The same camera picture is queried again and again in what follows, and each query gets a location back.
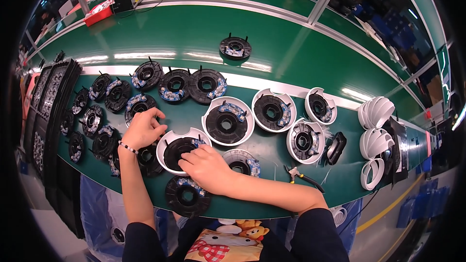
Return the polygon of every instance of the right hand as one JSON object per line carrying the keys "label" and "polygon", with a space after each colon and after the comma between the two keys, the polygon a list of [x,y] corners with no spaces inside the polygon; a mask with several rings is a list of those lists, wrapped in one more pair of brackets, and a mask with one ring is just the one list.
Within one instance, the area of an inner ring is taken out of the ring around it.
{"label": "right hand", "polygon": [[209,145],[201,144],[190,153],[181,154],[183,159],[178,165],[184,172],[208,192],[215,195],[226,195],[230,190],[228,185],[238,175],[230,169],[222,156]]}

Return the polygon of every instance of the left hand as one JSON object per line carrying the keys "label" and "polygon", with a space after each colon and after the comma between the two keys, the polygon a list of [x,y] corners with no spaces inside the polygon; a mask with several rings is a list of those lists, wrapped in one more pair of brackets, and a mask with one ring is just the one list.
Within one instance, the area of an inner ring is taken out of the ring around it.
{"label": "left hand", "polygon": [[165,133],[168,126],[160,125],[155,117],[164,119],[165,114],[155,107],[136,113],[121,142],[132,149],[139,150],[160,139],[160,135]]}

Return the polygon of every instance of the yellow floor line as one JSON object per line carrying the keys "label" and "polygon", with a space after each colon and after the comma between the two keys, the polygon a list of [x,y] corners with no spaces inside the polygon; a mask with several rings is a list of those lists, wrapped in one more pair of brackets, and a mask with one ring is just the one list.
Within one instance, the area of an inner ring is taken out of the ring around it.
{"label": "yellow floor line", "polygon": [[398,241],[399,241],[402,237],[404,237],[406,231],[407,231],[408,229],[410,229],[412,223],[414,223],[414,220],[411,220],[411,222],[410,222],[409,225],[405,228],[405,230],[403,231],[403,233],[398,237],[398,239],[393,243],[393,245],[390,247],[390,249],[388,249],[388,251],[387,251],[385,254],[383,254],[383,256],[382,256],[377,262],[381,262],[381,261],[385,258],[385,256],[387,256],[388,253],[390,253],[390,251],[393,249],[393,247],[395,247],[396,244],[398,244]]}
{"label": "yellow floor line", "polygon": [[376,221],[378,221],[380,218],[382,218],[384,215],[386,215],[389,211],[392,210],[392,208],[394,208],[397,204],[399,204],[400,201],[402,201],[406,195],[408,195],[410,193],[410,191],[416,186],[416,184],[424,177],[424,174],[421,174],[417,180],[411,184],[411,186],[402,194],[400,195],[400,197],[397,198],[397,200],[393,201],[393,203],[391,205],[389,205],[386,209],[384,209],[383,211],[381,211],[378,215],[376,215],[375,217],[371,218],[370,220],[368,220],[367,222],[365,222],[364,224],[358,226],[358,228],[356,229],[356,234],[364,231],[365,229],[367,229],[368,227],[370,227],[373,223],[375,223]]}

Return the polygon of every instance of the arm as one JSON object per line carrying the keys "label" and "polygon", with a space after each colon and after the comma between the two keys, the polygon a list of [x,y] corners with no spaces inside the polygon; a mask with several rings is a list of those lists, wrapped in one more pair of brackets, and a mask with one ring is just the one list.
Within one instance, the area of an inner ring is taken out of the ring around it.
{"label": "arm", "polygon": [[[139,150],[160,138],[167,129],[160,125],[155,116],[161,119],[165,115],[157,108],[134,115],[131,125],[122,138],[122,142],[132,149]],[[121,188],[128,221],[141,222],[155,229],[154,206],[144,185],[143,177],[137,164],[136,154],[119,146]]]}
{"label": "arm", "polygon": [[208,145],[184,153],[178,164],[208,192],[244,201],[275,205],[299,215],[313,209],[328,209],[317,189],[299,184],[256,178],[235,172]]}

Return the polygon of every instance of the forearm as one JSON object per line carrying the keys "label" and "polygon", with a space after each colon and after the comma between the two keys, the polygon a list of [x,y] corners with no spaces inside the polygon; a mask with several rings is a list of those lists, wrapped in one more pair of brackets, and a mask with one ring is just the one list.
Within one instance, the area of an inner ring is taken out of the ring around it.
{"label": "forearm", "polygon": [[261,179],[235,173],[225,194],[228,197],[271,204],[299,215],[312,208],[327,208],[319,190],[305,185]]}
{"label": "forearm", "polygon": [[136,155],[119,147],[121,188],[128,221],[141,222],[155,229],[154,207],[145,187]]}

